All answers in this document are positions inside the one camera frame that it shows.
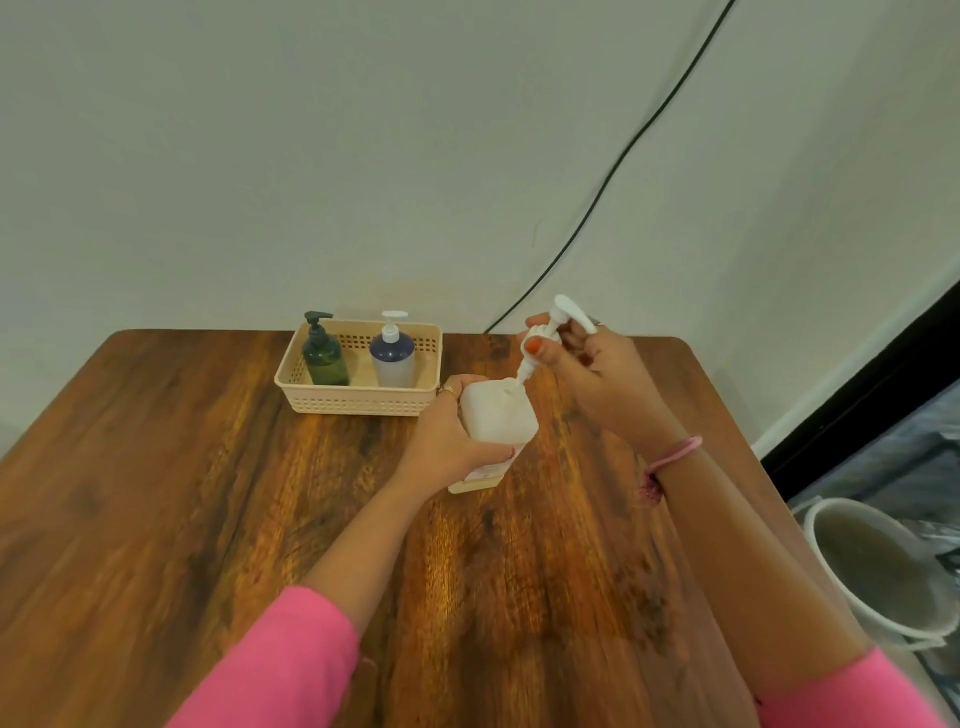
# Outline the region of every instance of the beige basket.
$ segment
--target beige basket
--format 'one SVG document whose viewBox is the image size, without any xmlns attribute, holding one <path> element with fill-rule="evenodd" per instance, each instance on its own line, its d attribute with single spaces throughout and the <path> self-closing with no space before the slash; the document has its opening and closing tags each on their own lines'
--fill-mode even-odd
<svg viewBox="0 0 960 728">
<path fill-rule="evenodd" d="M 370 354 L 370 342 L 383 328 L 382 321 L 324 319 L 327 333 L 340 341 L 350 374 L 348 387 L 313 384 L 303 362 L 303 342 L 310 325 L 300 324 L 287 347 L 274 382 L 283 390 L 295 412 L 336 415 L 407 415 L 416 417 L 437 396 L 444 335 L 431 324 L 401 324 L 414 340 L 414 387 L 380 387 Z"/>
</svg>

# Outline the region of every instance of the pink bracelet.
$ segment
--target pink bracelet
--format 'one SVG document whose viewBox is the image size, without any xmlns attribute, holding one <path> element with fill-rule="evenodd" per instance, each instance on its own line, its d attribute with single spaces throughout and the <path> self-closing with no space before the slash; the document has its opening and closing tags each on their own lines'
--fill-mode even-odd
<svg viewBox="0 0 960 728">
<path fill-rule="evenodd" d="M 657 480 L 657 471 L 664 465 L 675 463 L 685 455 L 689 455 L 703 443 L 704 438 L 700 437 L 700 435 L 688 437 L 669 449 L 660 460 L 655 460 L 647 466 L 640 480 L 641 497 L 648 500 L 651 505 L 657 505 L 663 497 L 663 489 L 660 486 L 660 481 Z"/>
</svg>

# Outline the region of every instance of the bottle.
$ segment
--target bottle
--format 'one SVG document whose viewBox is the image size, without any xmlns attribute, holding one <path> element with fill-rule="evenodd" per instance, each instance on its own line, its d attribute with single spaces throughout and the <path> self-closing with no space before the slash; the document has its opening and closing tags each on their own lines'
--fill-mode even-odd
<svg viewBox="0 0 960 728">
<path fill-rule="evenodd" d="M 563 326 L 570 319 L 580 324 L 587 332 L 587 336 L 592 336 L 597 332 L 597 327 L 593 325 L 590 317 L 584 313 L 584 309 L 574 303 L 568 296 L 559 294 L 553 300 L 553 307 L 550 309 L 550 323 L 540 324 L 536 327 L 530 327 L 527 335 L 523 337 L 523 343 L 520 344 L 520 351 L 523 353 L 523 361 L 520 362 L 520 368 L 516 370 L 516 383 L 523 384 L 535 369 L 539 362 L 532 354 L 527 351 L 527 339 L 531 336 L 542 336 L 544 339 L 553 339 L 560 343 L 560 334 L 557 328 Z"/>
<path fill-rule="evenodd" d="M 464 387 L 460 396 L 461 420 L 474 440 L 514 446 L 514 457 L 506 463 L 477 468 L 447 490 L 466 493 L 492 488 L 503 479 L 524 446 L 534 439 L 540 424 L 527 391 L 516 379 L 490 379 Z"/>
<path fill-rule="evenodd" d="M 370 342 L 370 354 L 381 387 L 414 385 L 414 340 L 396 327 L 394 319 L 405 319 L 406 311 L 383 311 L 386 325 Z"/>
<path fill-rule="evenodd" d="M 333 318 L 333 314 L 307 311 L 303 316 L 310 324 L 310 331 L 303 343 L 303 362 L 310 373 L 310 380 L 314 384 L 347 386 L 350 384 L 350 375 L 340 342 L 320 325 L 321 319 Z"/>
</svg>

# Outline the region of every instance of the basket rim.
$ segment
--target basket rim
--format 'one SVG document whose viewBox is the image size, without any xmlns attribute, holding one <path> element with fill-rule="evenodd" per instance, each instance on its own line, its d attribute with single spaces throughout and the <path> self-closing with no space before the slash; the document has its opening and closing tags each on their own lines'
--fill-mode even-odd
<svg viewBox="0 0 960 728">
<path fill-rule="evenodd" d="M 365 319 L 327 319 L 328 321 L 340 321 L 345 324 L 378 324 L 382 325 L 382 321 L 370 321 Z M 444 330 L 441 329 L 437 324 L 421 324 L 416 321 L 404 321 L 401 326 L 422 326 L 422 327 L 431 327 L 437 330 L 437 381 L 435 384 L 429 387 L 354 387 L 348 386 L 347 389 L 350 392 L 420 392 L 426 394 L 427 392 L 435 392 L 437 387 L 440 386 L 440 366 L 439 364 L 443 361 L 444 354 Z M 329 391 L 338 391 L 343 390 L 344 387 L 333 384 L 290 384 L 287 382 L 280 381 L 280 372 L 283 371 L 287 363 L 287 357 L 290 356 L 290 352 L 293 349 L 294 341 L 297 340 L 297 334 L 300 332 L 300 329 L 303 327 L 310 326 L 306 322 L 300 324 L 297 328 L 294 329 L 293 336 L 290 337 L 290 343 L 287 344 L 286 350 L 283 352 L 283 356 L 280 358 L 280 363 L 276 367 L 276 372 L 274 373 L 274 384 L 280 389 L 295 389 L 295 390 L 329 390 Z"/>
</svg>

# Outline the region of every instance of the white bottle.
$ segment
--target white bottle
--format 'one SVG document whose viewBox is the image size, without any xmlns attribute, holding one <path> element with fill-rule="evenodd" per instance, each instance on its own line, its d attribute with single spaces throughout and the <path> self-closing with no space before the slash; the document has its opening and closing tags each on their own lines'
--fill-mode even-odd
<svg viewBox="0 0 960 728">
<path fill-rule="evenodd" d="M 597 332 L 596 326 L 583 309 L 563 294 L 554 299 L 550 309 L 550 323 L 533 327 L 523 338 L 523 343 L 531 336 L 543 336 L 560 341 L 557 327 L 570 319 L 580 322 L 587 334 Z M 466 493 L 482 488 L 492 488 L 503 479 L 507 469 L 513 465 L 524 446 L 534 439 L 540 425 L 533 405 L 527 398 L 523 382 L 537 368 L 539 362 L 521 346 L 523 361 L 516 372 L 516 379 L 492 379 L 478 381 L 464 388 L 460 397 L 461 419 L 467 435 L 474 440 L 488 443 L 513 445 L 514 457 L 506 463 L 478 468 L 459 483 L 447 490 L 450 493 Z"/>
<path fill-rule="evenodd" d="M 477 468 L 447 490 L 466 493 L 492 488 L 520 455 L 523 447 L 534 439 L 540 427 L 527 392 L 516 379 L 491 379 L 468 384 L 460 396 L 464 429 L 474 440 L 513 445 L 514 457 L 506 463 Z"/>
<path fill-rule="evenodd" d="M 370 355 L 381 387 L 414 385 L 414 340 L 401 331 L 394 319 L 405 319 L 406 311 L 383 311 L 386 326 L 370 342 Z"/>
</svg>

